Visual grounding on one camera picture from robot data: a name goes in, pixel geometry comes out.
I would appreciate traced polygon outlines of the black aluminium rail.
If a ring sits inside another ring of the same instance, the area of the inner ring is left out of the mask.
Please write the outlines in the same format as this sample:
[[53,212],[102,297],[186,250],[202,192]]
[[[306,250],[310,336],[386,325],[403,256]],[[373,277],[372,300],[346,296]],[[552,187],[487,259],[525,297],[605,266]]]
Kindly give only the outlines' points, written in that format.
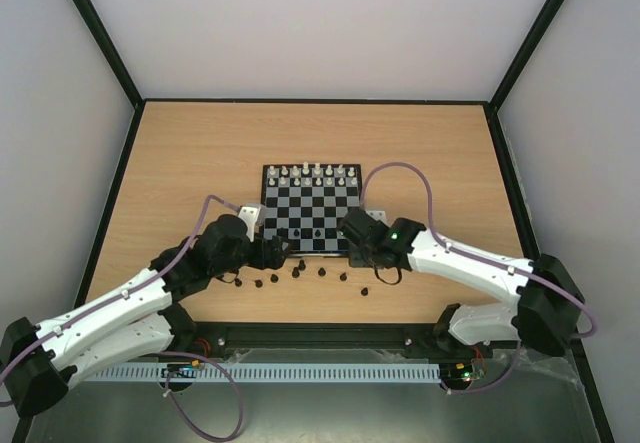
[[446,337],[435,324],[302,324],[199,322],[196,337],[209,344],[211,356],[237,350],[383,350],[409,359],[436,363],[466,362],[497,350],[513,349],[513,341],[464,346]]

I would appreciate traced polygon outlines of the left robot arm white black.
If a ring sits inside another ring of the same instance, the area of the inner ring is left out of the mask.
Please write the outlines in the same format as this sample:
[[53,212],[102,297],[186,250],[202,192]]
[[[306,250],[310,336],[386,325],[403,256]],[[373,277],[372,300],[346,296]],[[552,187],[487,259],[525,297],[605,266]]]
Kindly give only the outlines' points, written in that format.
[[21,418],[57,404],[84,379],[139,356],[189,347],[195,323],[181,300],[243,267],[279,269],[292,251],[224,214],[101,297],[39,323],[22,317],[1,340],[1,383]]

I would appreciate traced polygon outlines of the black and white chessboard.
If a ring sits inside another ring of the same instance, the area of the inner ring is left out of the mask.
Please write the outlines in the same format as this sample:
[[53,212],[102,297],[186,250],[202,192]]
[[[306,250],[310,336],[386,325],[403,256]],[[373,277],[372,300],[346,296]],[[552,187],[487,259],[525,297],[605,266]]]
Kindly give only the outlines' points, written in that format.
[[[286,239],[291,242],[293,255],[346,256],[349,251],[349,243],[338,232],[337,226],[350,210],[359,206],[362,190],[361,166],[356,163],[319,163],[322,175],[316,176],[313,172],[316,163],[309,163],[308,175],[302,174],[303,163],[271,164],[263,167],[261,204],[267,208],[267,213],[259,234],[264,239],[270,240],[273,237],[281,237],[278,230],[286,228],[288,230]],[[289,170],[288,176],[281,176],[283,165]],[[297,177],[291,174],[294,165],[300,170],[300,175]],[[332,176],[326,176],[327,165],[332,165]],[[336,174],[339,165],[345,169],[343,177]],[[268,174],[270,166],[274,166],[276,169],[276,175],[273,177]],[[349,168],[352,166],[355,168],[356,174],[354,177],[349,177]],[[279,179],[281,177],[288,179],[287,187],[280,186]],[[268,185],[269,178],[276,180],[275,186]],[[300,179],[300,186],[293,186],[294,178]],[[304,178],[311,178],[311,186],[305,187],[303,185]],[[316,178],[323,178],[321,187],[315,185]],[[333,178],[334,185],[327,187],[324,184],[326,178]],[[344,186],[337,185],[339,178],[344,178]],[[356,187],[349,184],[351,178],[358,180]],[[328,239],[326,237],[328,228],[336,230],[335,238]],[[300,230],[299,237],[294,237],[294,229]],[[315,229],[321,231],[320,237],[314,236]]]

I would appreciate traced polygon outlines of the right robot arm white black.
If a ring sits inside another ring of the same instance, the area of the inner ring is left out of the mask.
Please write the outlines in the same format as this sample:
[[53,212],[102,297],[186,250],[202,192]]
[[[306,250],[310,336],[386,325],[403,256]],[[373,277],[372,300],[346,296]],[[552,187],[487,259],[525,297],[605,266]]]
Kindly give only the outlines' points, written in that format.
[[436,342],[447,354],[478,343],[519,341],[560,357],[575,337],[584,297],[564,264],[551,255],[506,257],[445,238],[410,219],[387,225],[362,209],[342,218],[338,231],[375,270],[437,275],[494,298],[482,306],[453,304],[442,314]]

